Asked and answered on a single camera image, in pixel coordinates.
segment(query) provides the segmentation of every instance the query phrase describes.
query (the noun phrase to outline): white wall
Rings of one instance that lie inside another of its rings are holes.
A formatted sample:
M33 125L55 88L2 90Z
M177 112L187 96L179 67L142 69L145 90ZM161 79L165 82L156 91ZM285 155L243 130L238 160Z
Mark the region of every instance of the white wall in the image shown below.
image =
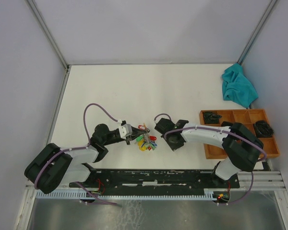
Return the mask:
M36 0L69 64L238 60L270 0Z
M251 49L245 63L246 77L254 84L274 130L281 156L273 160L288 190L288 0L280 0Z
M0 0L0 230L13 228L24 170L43 148L64 70L24 0Z

